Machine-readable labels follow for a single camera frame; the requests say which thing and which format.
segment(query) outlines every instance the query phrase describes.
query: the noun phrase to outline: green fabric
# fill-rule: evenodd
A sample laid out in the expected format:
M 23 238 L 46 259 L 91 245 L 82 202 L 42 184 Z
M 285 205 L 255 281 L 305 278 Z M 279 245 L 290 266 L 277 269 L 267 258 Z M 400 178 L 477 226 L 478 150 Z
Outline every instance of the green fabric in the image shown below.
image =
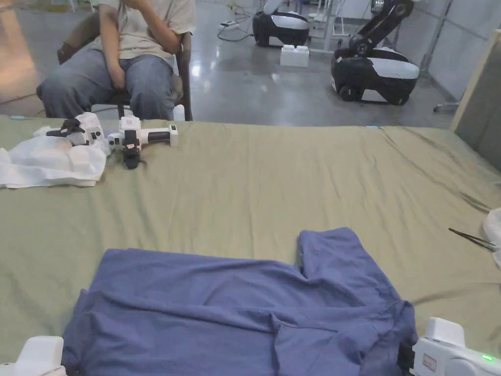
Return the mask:
M 0 146 L 60 124 L 0 117 Z M 501 177 L 452 132 L 176 124 L 179 147 L 145 146 L 133 171 L 114 154 L 95 187 L 0 190 L 2 361 L 30 336 L 62 334 L 108 248 L 293 263 L 300 230 L 342 226 L 415 304 L 418 332 L 442 317 L 499 354 L 501 272 L 447 228 L 483 236 Z

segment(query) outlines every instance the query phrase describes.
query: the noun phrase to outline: black and white robot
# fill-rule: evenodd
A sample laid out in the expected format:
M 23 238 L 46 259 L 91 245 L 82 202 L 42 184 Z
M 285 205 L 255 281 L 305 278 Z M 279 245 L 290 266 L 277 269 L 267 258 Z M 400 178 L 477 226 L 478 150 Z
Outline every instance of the black and white robot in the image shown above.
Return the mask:
M 254 15 L 252 27 L 260 47 L 302 46 L 308 41 L 308 20 L 296 12 L 279 12 L 283 0 L 268 0 L 262 12 Z
M 366 100 L 404 105 L 416 86 L 419 68 L 389 48 L 376 48 L 408 17 L 419 0 L 378 0 L 379 9 L 348 48 L 331 62 L 332 86 L 344 101 Z

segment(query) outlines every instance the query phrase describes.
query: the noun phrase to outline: white cloth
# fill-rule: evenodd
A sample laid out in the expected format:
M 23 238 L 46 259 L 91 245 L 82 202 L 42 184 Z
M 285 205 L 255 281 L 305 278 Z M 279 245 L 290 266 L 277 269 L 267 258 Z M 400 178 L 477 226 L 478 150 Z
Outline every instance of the white cloth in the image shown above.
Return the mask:
M 497 267 L 501 269 L 501 208 L 491 210 L 483 222 L 483 230 L 497 251 L 492 254 Z
M 34 135 L 45 131 L 40 129 Z M 109 148 L 101 142 L 72 146 L 64 137 L 35 137 L 8 152 L 0 149 L 0 187 L 94 186 L 103 174 L 107 155 Z

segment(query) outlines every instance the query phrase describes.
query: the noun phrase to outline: beige t-shirt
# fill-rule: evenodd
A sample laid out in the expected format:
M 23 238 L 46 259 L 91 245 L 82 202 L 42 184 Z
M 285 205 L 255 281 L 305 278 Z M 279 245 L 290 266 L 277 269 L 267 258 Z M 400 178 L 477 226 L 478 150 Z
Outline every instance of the beige t-shirt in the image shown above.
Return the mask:
M 196 29 L 195 0 L 148 0 L 155 13 L 176 34 L 193 33 Z M 120 34 L 120 59 L 132 59 L 139 55 L 156 55 L 171 65 L 174 57 L 165 52 L 148 29 L 140 11 L 126 7 L 120 0 L 98 0 L 98 4 L 109 5 L 118 10 L 118 32 Z M 102 49 L 98 37 L 92 48 Z

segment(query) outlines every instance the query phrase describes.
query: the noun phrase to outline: label sticker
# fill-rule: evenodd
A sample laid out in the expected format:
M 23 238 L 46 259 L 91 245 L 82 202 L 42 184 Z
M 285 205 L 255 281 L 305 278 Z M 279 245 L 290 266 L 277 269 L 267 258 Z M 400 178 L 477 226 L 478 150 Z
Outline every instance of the label sticker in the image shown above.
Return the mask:
M 437 361 L 430 357 L 428 354 L 423 355 L 423 365 L 433 372 L 437 370 Z

